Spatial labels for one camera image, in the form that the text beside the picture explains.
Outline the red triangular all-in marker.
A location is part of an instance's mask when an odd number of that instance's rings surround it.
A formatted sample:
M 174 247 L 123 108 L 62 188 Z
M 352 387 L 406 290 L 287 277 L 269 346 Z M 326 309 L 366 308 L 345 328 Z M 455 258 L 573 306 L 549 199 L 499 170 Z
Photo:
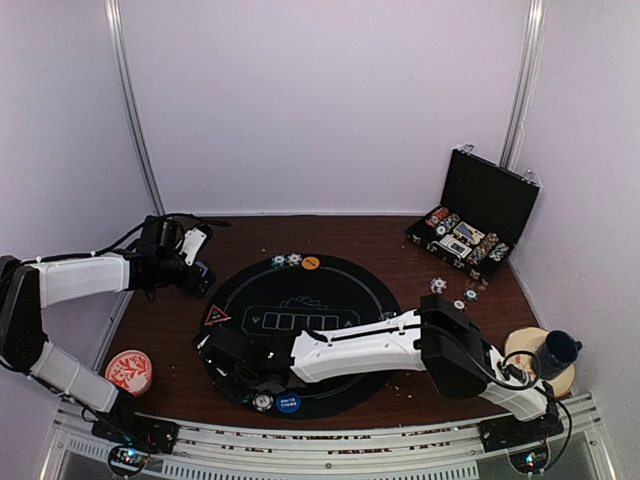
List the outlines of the red triangular all-in marker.
M 212 327 L 219 323 L 224 323 L 230 319 L 230 316 L 225 313 L 221 308 L 217 305 L 212 305 L 204 319 L 204 327 Z

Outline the blue small blind button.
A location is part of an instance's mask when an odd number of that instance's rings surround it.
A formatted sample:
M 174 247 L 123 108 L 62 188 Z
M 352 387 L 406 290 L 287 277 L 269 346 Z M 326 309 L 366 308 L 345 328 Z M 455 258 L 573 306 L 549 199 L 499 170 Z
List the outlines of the blue small blind button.
M 276 398 L 276 408 L 285 415 L 296 413 L 301 407 L 301 399 L 295 392 L 288 392 Z

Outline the yellow big blind button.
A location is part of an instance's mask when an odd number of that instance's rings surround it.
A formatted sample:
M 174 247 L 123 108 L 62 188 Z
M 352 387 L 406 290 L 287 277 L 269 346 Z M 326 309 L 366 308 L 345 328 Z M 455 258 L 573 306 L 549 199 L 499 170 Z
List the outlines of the yellow big blind button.
M 315 256 L 306 256 L 301 261 L 301 266 L 305 270 L 316 270 L 320 267 L 320 259 Z

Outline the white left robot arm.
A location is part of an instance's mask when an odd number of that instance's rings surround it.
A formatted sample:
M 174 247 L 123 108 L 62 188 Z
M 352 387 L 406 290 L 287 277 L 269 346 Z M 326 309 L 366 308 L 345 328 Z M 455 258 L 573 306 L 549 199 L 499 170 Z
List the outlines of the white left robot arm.
M 154 297 L 176 287 L 204 296 L 215 275 L 198 256 L 212 231 L 198 225 L 174 240 L 170 230 L 144 234 L 131 249 L 20 260 L 1 258 L 1 358 L 16 373 L 99 413 L 106 429 L 123 444 L 144 433 L 138 415 L 122 405 L 126 393 L 76 358 L 78 348 L 45 332 L 48 320 L 71 314 L 74 325 L 88 317 L 92 327 L 106 317 L 106 305 L 128 292 Z

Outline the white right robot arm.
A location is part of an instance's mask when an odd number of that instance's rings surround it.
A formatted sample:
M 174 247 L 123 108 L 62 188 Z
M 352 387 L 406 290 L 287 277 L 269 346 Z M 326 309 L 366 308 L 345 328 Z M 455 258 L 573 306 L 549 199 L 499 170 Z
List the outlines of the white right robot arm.
M 533 441 L 551 424 L 541 381 L 508 364 L 437 295 L 373 323 L 306 299 L 250 306 L 238 325 L 211 306 L 194 348 L 223 397 L 273 417 L 336 415 L 368 400 L 389 373 L 415 371 L 427 373 L 445 398 L 480 397 L 507 410 L 519 440 Z

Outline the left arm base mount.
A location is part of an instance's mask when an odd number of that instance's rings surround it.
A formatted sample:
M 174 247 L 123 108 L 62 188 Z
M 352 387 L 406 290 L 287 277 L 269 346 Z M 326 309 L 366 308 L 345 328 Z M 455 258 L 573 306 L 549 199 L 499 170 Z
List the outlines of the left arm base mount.
M 84 406 L 82 418 L 92 424 L 91 433 L 114 443 L 107 454 L 107 466 L 122 479 L 140 474 L 154 455 L 171 454 L 179 425 L 136 413 L 135 398 L 119 391 L 108 412 Z

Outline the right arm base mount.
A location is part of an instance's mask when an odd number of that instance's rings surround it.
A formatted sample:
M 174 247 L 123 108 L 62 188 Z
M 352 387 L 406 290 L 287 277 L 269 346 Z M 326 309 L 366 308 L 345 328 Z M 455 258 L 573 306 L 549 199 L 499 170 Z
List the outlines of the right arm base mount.
M 529 476 L 542 474 L 551 464 L 548 440 L 563 432 L 560 419 L 546 417 L 521 422 L 514 416 L 505 416 L 479 424 L 484 452 L 506 451 L 511 466 Z

